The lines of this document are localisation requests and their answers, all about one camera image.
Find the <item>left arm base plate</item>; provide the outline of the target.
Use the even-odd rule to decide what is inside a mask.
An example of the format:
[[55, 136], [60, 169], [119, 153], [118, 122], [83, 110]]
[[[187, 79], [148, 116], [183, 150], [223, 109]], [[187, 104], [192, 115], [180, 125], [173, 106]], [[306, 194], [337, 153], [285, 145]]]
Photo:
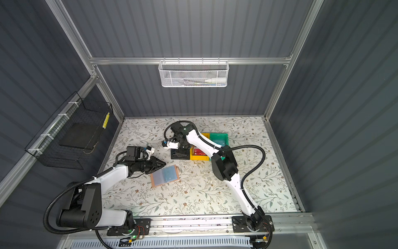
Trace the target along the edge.
[[107, 231], [107, 236], [146, 236], [149, 234], [151, 221], [150, 218], [135, 218], [131, 225], [111, 227]]

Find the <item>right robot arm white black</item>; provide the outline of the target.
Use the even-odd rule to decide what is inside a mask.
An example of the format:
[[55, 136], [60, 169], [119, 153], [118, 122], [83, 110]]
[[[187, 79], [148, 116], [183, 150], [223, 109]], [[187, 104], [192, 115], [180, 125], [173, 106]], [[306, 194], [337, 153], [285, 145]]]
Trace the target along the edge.
[[[264, 214], [260, 206], [244, 188], [245, 179], [262, 166], [265, 161], [266, 153], [262, 147], [258, 145], [221, 146], [203, 136], [198, 131], [196, 125], [187, 120], [174, 122], [165, 129], [162, 146], [175, 150], [187, 150], [191, 146], [199, 148], [210, 158], [215, 177], [220, 181], [226, 182], [240, 204], [243, 214], [249, 218]], [[253, 169], [247, 172], [244, 177], [240, 177], [238, 164], [233, 152], [244, 148], [256, 149], [261, 152], [262, 157]]]

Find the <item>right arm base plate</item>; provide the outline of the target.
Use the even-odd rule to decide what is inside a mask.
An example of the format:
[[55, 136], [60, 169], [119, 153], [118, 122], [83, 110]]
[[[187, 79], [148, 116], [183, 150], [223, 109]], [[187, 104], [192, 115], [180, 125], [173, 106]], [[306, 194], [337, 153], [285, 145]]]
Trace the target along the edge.
[[263, 217], [233, 216], [232, 226], [235, 233], [269, 233], [270, 231], [275, 231], [274, 223], [269, 215], [265, 215]]

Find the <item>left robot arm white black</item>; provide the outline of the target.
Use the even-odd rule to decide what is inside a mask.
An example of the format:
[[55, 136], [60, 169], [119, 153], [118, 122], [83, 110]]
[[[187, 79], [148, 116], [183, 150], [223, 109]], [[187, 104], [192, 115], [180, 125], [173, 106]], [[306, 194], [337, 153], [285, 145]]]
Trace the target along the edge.
[[68, 232], [80, 232], [106, 227], [122, 227], [134, 230], [136, 223], [131, 211], [106, 209], [102, 195], [119, 181], [131, 178], [136, 172], [151, 174], [166, 166], [166, 163], [146, 152], [144, 155], [116, 157], [115, 164], [97, 176], [82, 182], [70, 183], [52, 205], [64, 199], [56, 224], [68, 228]]

